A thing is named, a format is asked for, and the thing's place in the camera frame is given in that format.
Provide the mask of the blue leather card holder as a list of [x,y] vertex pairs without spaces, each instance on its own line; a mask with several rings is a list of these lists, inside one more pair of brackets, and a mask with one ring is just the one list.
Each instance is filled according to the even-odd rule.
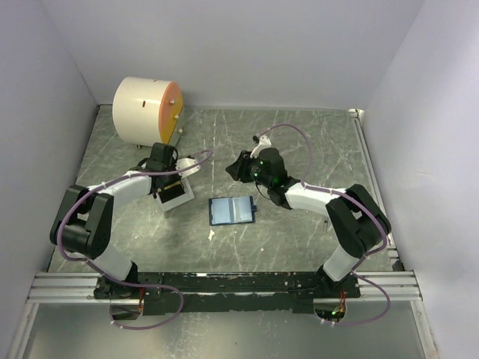
[[256,211],[252,196],[209,199],[210,226],[254,223]]

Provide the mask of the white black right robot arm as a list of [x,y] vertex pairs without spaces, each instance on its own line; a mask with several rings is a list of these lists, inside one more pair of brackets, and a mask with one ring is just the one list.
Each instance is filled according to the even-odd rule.
[[317,271],[318,290],[326,297],[336,296],[344,287],[343,279],[373,248],[387,242],[390,221],[363,185],[334,189],[302,183],[288,174],[284,159],[273,147],[261,150],[256,157],[243,150],[225,171],[237,182],[266,188],[276,206],[329,218],[338,246]]

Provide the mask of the white plastic card tray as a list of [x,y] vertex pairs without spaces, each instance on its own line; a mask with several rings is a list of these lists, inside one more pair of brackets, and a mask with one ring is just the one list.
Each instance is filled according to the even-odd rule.
[[170,201],[170,202],[167,202],[167,203],[161,203],[161,200],[159,199],[159,195],[158,195],[158,192],[155,193],[155,200],[156,202],[158,203],[158,206],[159,208],[161,209],[162,212],[168,212],[180,205],[183,205],[184,203],[187,203],[191,200],[193,200],[195,198],[194,194],[193,194],[193,191],[192,191],[192,188],[189,184],[189,181],[187,179],[182,179],[181,181],[178,181],[178,182],[182,182],[183,184],[183,187],[184,187],[184,190],[185,190],[185,194]]

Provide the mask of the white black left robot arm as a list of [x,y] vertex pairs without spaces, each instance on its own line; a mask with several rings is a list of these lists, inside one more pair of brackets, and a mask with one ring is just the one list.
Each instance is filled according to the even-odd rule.
[[114,211],[151,195],[156,199],[178,185],[178,152],[171,145],[155,143],[150,155],[123,176],[105,184],[84,187],[72,185],[64,193],[50,230],[50,241],[61,255],[84,262],[106,273],[110,289],[97,289],[95,296],[110,292],[121,298],[138,293],[138,266],[111,242]]

